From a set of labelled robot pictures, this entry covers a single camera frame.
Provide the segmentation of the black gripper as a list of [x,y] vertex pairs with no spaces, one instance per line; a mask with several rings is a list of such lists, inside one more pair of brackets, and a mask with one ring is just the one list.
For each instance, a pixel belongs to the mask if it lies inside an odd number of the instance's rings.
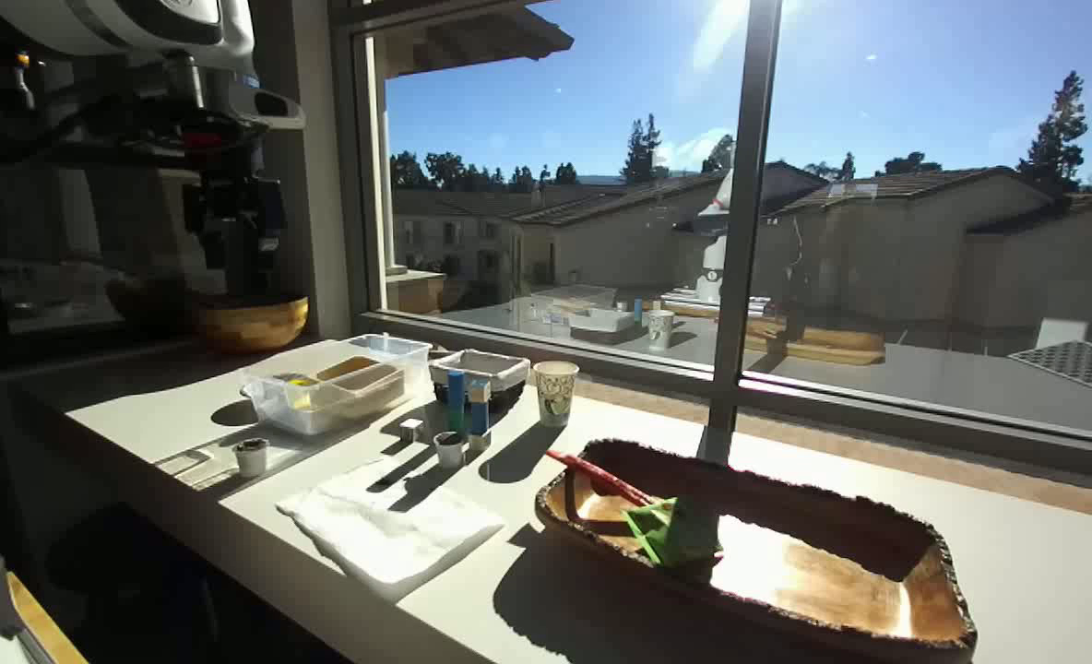
[[201,111],[185,122],[185,163],[200,173],[185,189],[185,226],[210,270],[224,272],[231,303],[268,294],[268,270],[282,238],[281,180],[259,169],[263,127]]

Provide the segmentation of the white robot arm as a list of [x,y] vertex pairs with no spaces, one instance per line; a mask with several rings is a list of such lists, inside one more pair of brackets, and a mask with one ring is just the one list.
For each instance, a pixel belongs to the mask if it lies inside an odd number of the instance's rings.
[[[190,136],[195,120],[231,127],[222,143],[188,143],[201,169],[201,228],[216,240],[224,288],[263,293],[274,243],[252,173],[252,131],[266,131],[252,0],[0,0],[0,20],[55,57],[159,52],[190,62],[200,99],[181,132]],[[34,664],[22,630],[0,559],[0,664]]]

